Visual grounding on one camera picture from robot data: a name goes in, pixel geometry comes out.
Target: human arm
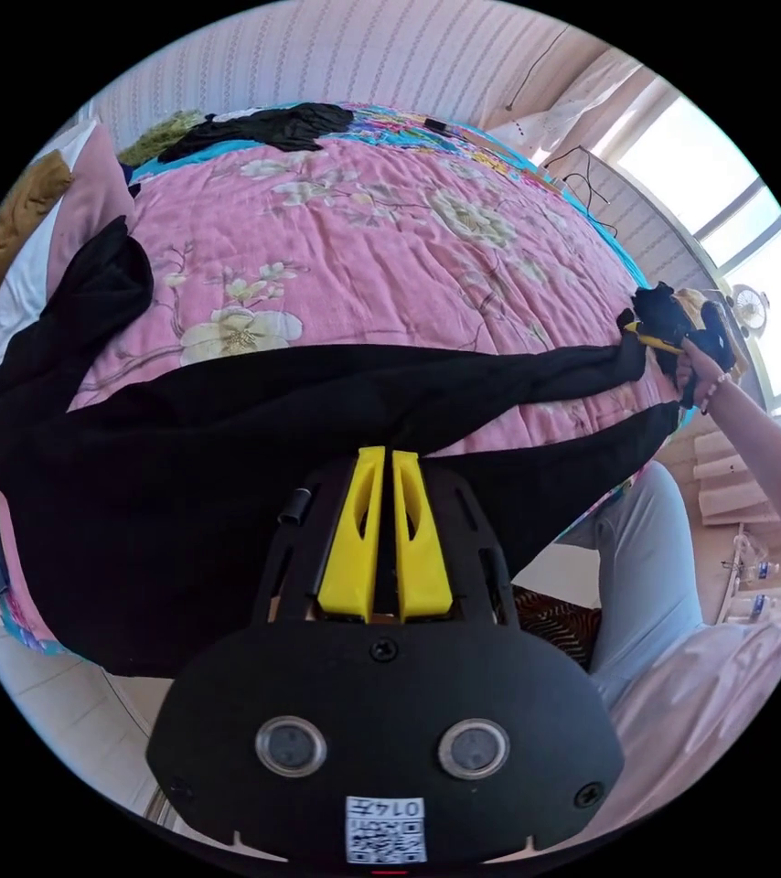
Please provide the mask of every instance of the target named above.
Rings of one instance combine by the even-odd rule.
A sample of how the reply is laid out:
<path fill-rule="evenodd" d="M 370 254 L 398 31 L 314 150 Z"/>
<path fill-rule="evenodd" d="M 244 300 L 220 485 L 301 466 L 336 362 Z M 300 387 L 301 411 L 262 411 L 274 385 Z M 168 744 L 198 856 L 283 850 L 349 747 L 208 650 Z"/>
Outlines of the human arm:
<path fill-rule="evenodd" d="M 678 359 L 678 387 L 696 381 L 694 401 L 701 406 L 722 369 L 689 339 Z M 708 414 L 747 465 L 781 519 L 781 425 L 729 380 L 716 385 Z"/>

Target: gray pants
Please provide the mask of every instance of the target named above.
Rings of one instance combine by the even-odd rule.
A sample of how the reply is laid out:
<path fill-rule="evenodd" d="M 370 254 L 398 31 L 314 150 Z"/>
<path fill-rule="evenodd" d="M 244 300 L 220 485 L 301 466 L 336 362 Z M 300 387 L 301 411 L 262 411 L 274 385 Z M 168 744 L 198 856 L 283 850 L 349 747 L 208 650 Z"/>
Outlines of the gray pants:
<path fill-rule="evenodd" d="M 598 550 L 602 618 L 590 673 L 609 709 L 664 652 L 703 627 L 677 483 L 653 461 L 629 493 L 559 542 Z"/>

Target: black device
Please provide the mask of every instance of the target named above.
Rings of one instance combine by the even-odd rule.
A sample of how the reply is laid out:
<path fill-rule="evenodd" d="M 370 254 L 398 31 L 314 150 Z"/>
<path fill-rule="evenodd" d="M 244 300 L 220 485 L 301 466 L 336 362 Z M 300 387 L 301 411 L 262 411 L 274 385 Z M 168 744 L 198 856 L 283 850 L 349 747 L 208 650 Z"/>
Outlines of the black device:
<path fill-rule="evenodd" d="M 596 687 L 519 629 L 469 485 L 441 459 L 365 451 L 295 492 L 251 624 L 172 684 L 146 754 L 159 786 L 190 827 L 291 874 L 417 873 L 571 838 L 624 764 Z M 399 618 L 374 615 L 367 582 L 391 524 L 382 481 Z"/>

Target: screw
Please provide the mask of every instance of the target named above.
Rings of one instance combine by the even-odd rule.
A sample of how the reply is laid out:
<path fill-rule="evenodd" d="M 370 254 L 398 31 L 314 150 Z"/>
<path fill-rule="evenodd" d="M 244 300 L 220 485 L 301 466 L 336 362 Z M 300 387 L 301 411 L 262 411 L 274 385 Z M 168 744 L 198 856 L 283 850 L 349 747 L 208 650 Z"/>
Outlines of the screw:
<path fill-rule="evenodd" d="M 172 796 L 178 796 L 184 799 L 186 802 L 191 802 L 194 798 L 192 793 L 192 787 L 185 780 L 181 780 L 179 777 L 171 778 L 171 784 L 168 787 L 168 792 L 170 792 Z"/>
<path fill-rule="evenodd" d="M 573 797 L 573 804 L 577 808 L 591 808 L 592 806 L 597 805 L 603 797 L 604 784 L 595 781 L 592 784 L 586 784 L 576 796 Z"/>
<path fill-rule="evenodd" d="M 381 640 L 376 640 L 375 643 L 369 647 L 369 654 L 376 661 L 393 661 L 397 658 L 397 653 L 399 652 L 399 648 L 397 645 L 390 640 L 388 637 L 383 637 Z"/>

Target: black cable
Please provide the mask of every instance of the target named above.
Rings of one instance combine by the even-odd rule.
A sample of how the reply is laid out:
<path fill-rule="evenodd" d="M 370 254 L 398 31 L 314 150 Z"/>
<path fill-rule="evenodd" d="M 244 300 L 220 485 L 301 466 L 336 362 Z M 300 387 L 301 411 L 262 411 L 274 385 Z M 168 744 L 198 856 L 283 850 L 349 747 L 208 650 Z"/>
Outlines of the black cable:
<path fill-rule="evenodd" d="M 550 162 L 547 162 L 543 167 L 548 168 L 549 165 L 554 165 L 555 162 L 560 162 L 563 158 L 567 158 L 568 155 L 570 155 L 571 153 L 575 153 L 578 149 L 582 149 L 583 152 L 585 152 L 585 153 L 588 152 L 588 150 L 585 149 L 585 147 L 577 144 L 576 146 L 569 149 L 564 155 L 559 155 L 557 158 L 553 158 Z"/>
<path fill-rule="evenodd" d="M 613 237 L 618 238 L 619 237 L 619 229 L 615 225 L 613 225 L 612 223 L 609 223 L 609 222 L 602 222 L 597 217 L 592 215 L 592 196 L 593 195 L 596 195 L 597 197 L 599 197 L 605 204 L 609 204 L 610 202 L 597 189 L 595 189 L 592 186 L 592 180 L 591 180 L 592 154 L 584 146 L 581 146 L 581 145 L 574 146 L 573 148 L 569 149 L 564 155 L 559 155 L 557 158 L 553 158 L 550 162 L 547 162 L 543 166 L 543 169 L 544 170 L 548 169 L 549 165 L 551 165 L 552 162 L 559 162 L 563 158 L 567 158 L 567 156 L 570 155 L 571 153 L 576 152 L 576 150 L 578 150 L 578 149 L 582 149 L 583 152 L 585 153 L 585 156 L 586 156 L 586 158 L 585 158 L 585 174 L 581 174 L 579 171 L 571 171 L 571 173 L 568 174 L 567 177 L 562 177 L 562 183 L 566 183 L 571 177 L 579 177 L 580 179 L 584 180 L 585 185 L 587 187 L 589 187 L 589 200 L 585 205 L 586 216 L 592 222 L 597 223 L 599 226 L 604 226 L 605 229 L 612 229 L 613 230 Z"/>
<path fill-rule="evenodd" d="M 570 25 L 565 25 L 558 34 L 556 34 L 555 39 L 549 44 L 549 48 L 547 48 L 546 51 L 544 51 L 542 55 L 530 65 L 530 70 L 525 74 L 525 78 L 521 81 L 521 85 L 519 85 L 516 93 L 512 96 L 512 100 L 507 104 L 507 112 L 512 112 L 512 105 L 521 94 L 521 90 L 525 87 L 525 83 L 530 79 L 530 74 L 534 72 L 534 68 L 551 52 L 552 47 L 559 41 L 559 39 L 561 39 L 564 31 L 566 31 L 568 27 L 570 27 Z"/>

